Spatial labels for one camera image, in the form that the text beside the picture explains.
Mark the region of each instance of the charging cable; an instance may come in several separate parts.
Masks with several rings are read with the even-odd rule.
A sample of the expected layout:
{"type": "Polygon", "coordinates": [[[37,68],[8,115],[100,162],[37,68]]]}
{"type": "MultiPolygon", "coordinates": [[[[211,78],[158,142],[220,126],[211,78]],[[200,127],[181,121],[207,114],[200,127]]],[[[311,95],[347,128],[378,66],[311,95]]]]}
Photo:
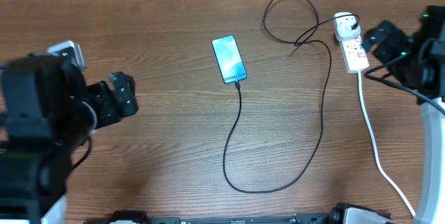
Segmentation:
{"type": "Polygon", "coordinates": [[[392,179],[389,178],[389,176],[384,172],[384,170],[382,168],[382,165],[380,165],[380,159],[378,157],[377,143],[375,142],[375,136],[374,136],[373,128],[371,127],[371,123],[369,122],[368,113],[366,112],[366,106],[364,104],[363,88],[362,88],[362,73],[360,71],[357,72],[357,78],[358,78],[358,86],[359,86],[360,106],[362,107],[364,121],[366,122],[366,126],[368,127],[368,130],[369,130],[369,136],[371,136],[371,142],[373,144],[374,158],[375,158],[375,163],[377,164],[377,168],[380,171],[380,173],[383,175],[383,177],[394,187],[394,189],[397,191],[397,193],[401,196],[403,202],[406,204],[406,206],[410,210],[412,216],[414,217],[416,215],[416,212],[411,207],[410,202],[405,197],[405,195],[403,194],[401,189],[397,186],[397,184],[395,182],[393,182],[392,179]]]}

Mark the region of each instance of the wooden surface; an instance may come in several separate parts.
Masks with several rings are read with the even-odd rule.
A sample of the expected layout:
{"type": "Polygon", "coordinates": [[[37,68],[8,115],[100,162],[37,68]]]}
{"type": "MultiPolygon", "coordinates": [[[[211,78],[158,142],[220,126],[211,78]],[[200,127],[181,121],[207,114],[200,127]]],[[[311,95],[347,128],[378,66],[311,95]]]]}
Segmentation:
{"type": "MultiPolygon", "coordinates": [[[[227,172],[242,189],[272,189],[306,164],[320,131],[319,104],[328,67],[321,45],[271,40],[261,28],[270,0],[0,0],[0,58],[44,51],[64,40],[81,44],[88,83],[108,73],[133,75],[136,116],[101,129],[95,149],[68,181],[68,223],[116,209],[150,216],[207,218],[289,216],[328,211],[351,202],[412,217],[378,172],[357,100],[357,77],[347,74],[333,25],[314,39],[332,50],[325,99],[325,134],[300,181],[268,195],[246,195],[222,172],[225,139],[238,110],[233,85],[222,82],[211,40],[234,34],[249,78],[243,112],[227,154],[227,172]]],[[[314,24],[303,0],[277,0],[269,29],[295,39],[314,24]]],[[[414,32],[425,6],[445,0],[311,0],[321,20],[339,11],[361,16],[363,30],[390,19],[414,32]]],[[[377,65],[370,56],[371,65],[377,65]]],[[[423,127],[413,96],[365,81],[365,97],[387,174],[417,209],[422,183],[423,127]]],[[[85,148],[79,148],[74,160],[85,148]]]]}

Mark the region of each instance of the smartphone screen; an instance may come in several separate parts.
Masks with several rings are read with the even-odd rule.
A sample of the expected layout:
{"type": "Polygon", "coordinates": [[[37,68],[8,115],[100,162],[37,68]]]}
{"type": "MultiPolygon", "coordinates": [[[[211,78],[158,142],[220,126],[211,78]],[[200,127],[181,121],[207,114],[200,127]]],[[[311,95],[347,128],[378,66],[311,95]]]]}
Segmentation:
{"type": "Polygon", "coordinates": [[[247,79],[248,73],[245,71],[243,60],[233,35],[212,40],[211,44],[213,45],[224,83],[229,84],[247,79]]]}

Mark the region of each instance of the tabletop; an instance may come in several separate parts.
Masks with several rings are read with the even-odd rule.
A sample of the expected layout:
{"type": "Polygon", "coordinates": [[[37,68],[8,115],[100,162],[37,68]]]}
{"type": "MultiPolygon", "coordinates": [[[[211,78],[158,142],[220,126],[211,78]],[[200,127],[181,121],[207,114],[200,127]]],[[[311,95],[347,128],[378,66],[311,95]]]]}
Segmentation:
{"type": "MultiPolygon", "coordinates": [[[[151,217],[290,216],[329,211],[337,202],[388,211],[411,223],[407,207],[378,172],[332,23],[313,39],[332,51],[324,134],[314,160],[288,189],[265,195],[234,191],[223,176],[225,140],[238,111],[211,41],[234,35],[249,78],[243,112],[227,151],[227,174],[246,190],[273,189],[300,173],[320,134],[320,103],[329,58],[323,45],[295,51],[265,34],[270,0],[0,0],[0,61],[65,40],[87,58],[87,83],[123,71],[136,80],[139,112],[93,136],[90,157],[68,179],[68,223],[118,209],[151,217]]],[[[358,14],[365,31],[389,19],[407,33],[427,5],[445,0],[311,0],[320,19],[358,14]]],[[[315,24],[304,0],[276,0],[268,28],[296,40],[315,24]]],[[[378,65],[369,54],[371,66],[378,65]]],[[[423,125],[416,99],[374,81],[364,94],[382,166],[414,209],[423,168],[423,125]]],[[[73,155],[79,159],[80,147],[73,155]]]]}

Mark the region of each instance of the wood grain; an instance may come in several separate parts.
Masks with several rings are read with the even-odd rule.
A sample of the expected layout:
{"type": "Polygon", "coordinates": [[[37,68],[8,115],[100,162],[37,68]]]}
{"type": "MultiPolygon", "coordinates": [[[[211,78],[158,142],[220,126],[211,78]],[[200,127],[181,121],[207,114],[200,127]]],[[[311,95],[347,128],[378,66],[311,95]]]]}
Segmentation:
{"type": "MultiPolygon", "coordinates": [[[[320,131],[319,104],[328,67],[322,45],[294,47],[261,28],[270,0],[0,0],[0,61],[79,42],[88,83],[123,71],[134,76],[140,110],[94,136],[95,149],[68,181],[68,223],[116,209],[180,218],[288,216],[351,202],[412,217],[378,172],[357,99],[357,77],[346,74],[333,25],[314,38],[332,50],[325,98],[325,133],[300,181],[268,195],[246,195],[226,184],[225,139],[238,110],[234,86],[220,77],[211,40],[234,34],[249,78],[243,112],[227,154],[227,172],[242,189],[272,189],[306,164],[320,131]]],[[[364,30],[390,19],[408,33],[430,4],[445,0],[311,0],[321,19],[339,11],[361,16],[364,30]]],[[[268,27],[294,40],[314,24],[303,0],[277,0],[268,27]]],[[[377,61],[370,56],[371,65],[377,61]]],[[[422,164],[420,108],[411,95],[365,81],[381,162],[417,209],[422,164]]],[[[84,147],[73,159],[78,159],[84,147]]]]}

